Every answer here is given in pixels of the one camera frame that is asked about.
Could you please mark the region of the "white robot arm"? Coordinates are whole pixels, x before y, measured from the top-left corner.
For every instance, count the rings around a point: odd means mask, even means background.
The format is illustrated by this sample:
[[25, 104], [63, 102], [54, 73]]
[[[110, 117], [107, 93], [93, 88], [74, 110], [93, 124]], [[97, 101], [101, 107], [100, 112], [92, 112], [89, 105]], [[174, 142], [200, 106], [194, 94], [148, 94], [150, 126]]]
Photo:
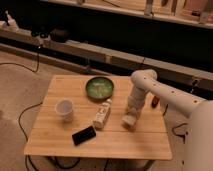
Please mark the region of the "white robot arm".
[[134, 71], [122, 121], [133, 128], [149, 92], [187, 120], [183, 171], [213, 171], [213, 100], [206, 100], [157, 80], [152, 69]]

